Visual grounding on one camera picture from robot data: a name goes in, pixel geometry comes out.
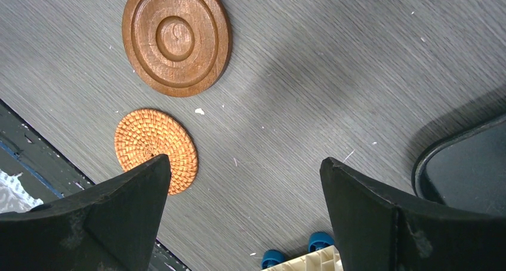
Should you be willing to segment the dark wooden round coaster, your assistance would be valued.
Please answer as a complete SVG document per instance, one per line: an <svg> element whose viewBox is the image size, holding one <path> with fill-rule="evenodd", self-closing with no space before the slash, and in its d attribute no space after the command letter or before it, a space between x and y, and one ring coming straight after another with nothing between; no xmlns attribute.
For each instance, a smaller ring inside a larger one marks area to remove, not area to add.
<svg viewBox="0 0 506 271"><path fill-rule="evenodd" d="M122 39L139 77L171 97L191 97L214 85L233 46L220 0L127 0Z"/></svg>

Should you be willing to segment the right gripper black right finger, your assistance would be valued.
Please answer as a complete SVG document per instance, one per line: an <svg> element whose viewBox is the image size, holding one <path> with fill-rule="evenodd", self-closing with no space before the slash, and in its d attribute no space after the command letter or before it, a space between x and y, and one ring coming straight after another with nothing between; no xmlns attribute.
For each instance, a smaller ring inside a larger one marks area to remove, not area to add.
<svg viewBox="0 0 506 271"><path fill-rule="evenodd" d="M345 270L504 270L505 218L430 202L326 158L320 179Z"/></svg>

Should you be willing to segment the woven rattan round coaster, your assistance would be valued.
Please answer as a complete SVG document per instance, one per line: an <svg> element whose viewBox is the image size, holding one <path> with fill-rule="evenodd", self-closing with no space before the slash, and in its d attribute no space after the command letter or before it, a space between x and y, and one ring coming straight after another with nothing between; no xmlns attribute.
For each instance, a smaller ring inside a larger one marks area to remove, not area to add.
<svg viewBox="0 0 506 271"><path fill-rule="evenodd" d="M160 154L169 158L169 195L187 190L198 173L198 153L186 129L155 109L138 109L124 116L114 133L119 165L129 171Z"/></svg>

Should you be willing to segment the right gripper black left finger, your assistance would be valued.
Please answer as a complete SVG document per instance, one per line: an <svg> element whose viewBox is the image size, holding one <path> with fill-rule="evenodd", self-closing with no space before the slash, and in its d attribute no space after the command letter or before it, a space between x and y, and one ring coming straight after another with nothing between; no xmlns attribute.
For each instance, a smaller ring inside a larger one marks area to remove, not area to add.
<svg viewBox="0 0 506 271"><path fill-rule="evenodd" d="M170 180L161 154L28 212L1 214L1 269L146 270Z"/></svg>

